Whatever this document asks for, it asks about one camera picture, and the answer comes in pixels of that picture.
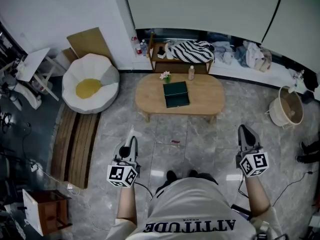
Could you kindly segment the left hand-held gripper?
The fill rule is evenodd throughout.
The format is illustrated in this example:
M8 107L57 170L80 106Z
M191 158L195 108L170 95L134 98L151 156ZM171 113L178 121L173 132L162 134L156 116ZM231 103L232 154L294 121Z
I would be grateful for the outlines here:
M138 140L135 136L128 136L119 149L122 158L128 158L133 154L138 157ZM131 188L137 177L140 176L141 166L138 162L129 159L114 158L107 166L107 181L115 187Z

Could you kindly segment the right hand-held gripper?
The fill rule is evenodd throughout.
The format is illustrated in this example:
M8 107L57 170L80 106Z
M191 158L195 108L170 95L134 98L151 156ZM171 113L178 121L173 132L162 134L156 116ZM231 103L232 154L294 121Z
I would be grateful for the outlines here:
M241 169L246 178L259 176L269 168L268 153L261 146L259 135L244 124L238 128L238 145L241 149L251 148L235 156L236 168Z

